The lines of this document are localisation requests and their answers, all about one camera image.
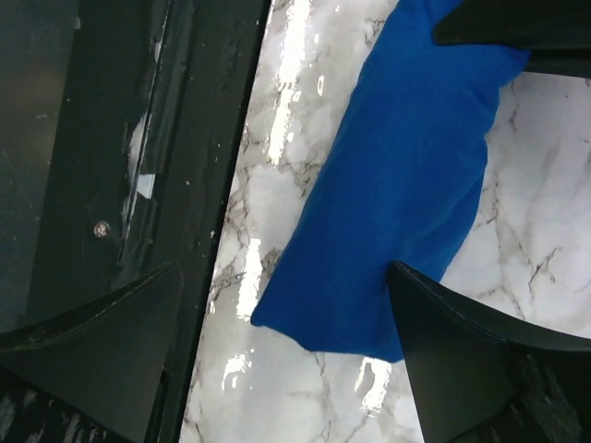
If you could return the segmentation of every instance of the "screw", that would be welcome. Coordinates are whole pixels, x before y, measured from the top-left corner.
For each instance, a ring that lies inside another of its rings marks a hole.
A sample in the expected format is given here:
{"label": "screw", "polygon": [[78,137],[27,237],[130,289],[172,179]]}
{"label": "screw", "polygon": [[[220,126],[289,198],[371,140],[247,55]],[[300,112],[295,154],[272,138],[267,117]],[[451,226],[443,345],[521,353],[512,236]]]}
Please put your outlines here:
{"label": "screw", "polygon": [[109,234],[109,231],[111,231],[111,227],[106,221],[97,221],[92,231],[94,232],[95,237],[104,238]]}

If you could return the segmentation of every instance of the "marble tabletop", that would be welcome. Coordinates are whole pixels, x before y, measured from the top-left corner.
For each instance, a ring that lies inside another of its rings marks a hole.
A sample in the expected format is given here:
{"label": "marble tabletop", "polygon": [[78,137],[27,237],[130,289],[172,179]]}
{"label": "marble tabletop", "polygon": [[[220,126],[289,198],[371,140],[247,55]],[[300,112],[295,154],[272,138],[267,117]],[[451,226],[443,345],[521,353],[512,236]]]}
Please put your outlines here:
{"label": "marble tabletop", "polygon": [[[183,443],[418,443],[404,363],[309,353],[249,316],[390,0],[275,0],[235,169]],[[443,283],[591,338],[591,84],[523,74],[488,135],[476,223]]]}

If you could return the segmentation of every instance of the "blue cloth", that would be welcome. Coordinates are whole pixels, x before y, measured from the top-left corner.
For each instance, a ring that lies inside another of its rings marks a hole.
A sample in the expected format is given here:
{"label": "blue cloth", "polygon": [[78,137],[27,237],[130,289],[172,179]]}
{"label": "blue cloth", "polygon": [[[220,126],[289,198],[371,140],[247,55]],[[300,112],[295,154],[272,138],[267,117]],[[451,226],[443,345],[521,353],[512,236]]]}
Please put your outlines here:
{"label": "blue cloth", "polygon": [[437,46],[458,4],[401,0],[386,20],[253,325],[310,351],[403,358],[386,270],[441,279],[476,217],[499,89],[529,56]]}

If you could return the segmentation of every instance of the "folded blue cloth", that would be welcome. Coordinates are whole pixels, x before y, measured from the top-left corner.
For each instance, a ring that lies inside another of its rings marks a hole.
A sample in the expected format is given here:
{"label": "folded blue cloth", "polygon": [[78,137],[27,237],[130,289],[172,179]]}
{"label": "folded blue cloth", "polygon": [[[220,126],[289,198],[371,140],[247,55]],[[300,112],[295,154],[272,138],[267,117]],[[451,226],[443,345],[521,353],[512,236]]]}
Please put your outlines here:
{"label": "folded blue cloth", "polygon": [[401,0],[386,20],[253,325],[310,351],[403,358],[386,270],[441,279],[476,217],[499,89],[529,56],[437,46],[458,4]]}

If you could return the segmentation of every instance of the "marble surface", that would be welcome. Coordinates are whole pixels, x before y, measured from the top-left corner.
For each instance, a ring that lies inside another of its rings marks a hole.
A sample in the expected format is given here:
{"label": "marble surface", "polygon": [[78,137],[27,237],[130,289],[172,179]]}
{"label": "marble surface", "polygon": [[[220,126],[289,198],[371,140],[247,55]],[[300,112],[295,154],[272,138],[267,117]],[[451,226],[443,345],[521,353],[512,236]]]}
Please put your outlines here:
{"label": "marble surface", "polygon": [[[326,158],[388,0],[276,0],[211,286],[183,443],[422,441],[404,363],[309,353],[248,319]],[[591,85],[523,74],[488,136],[444,284],[591,337]]]}

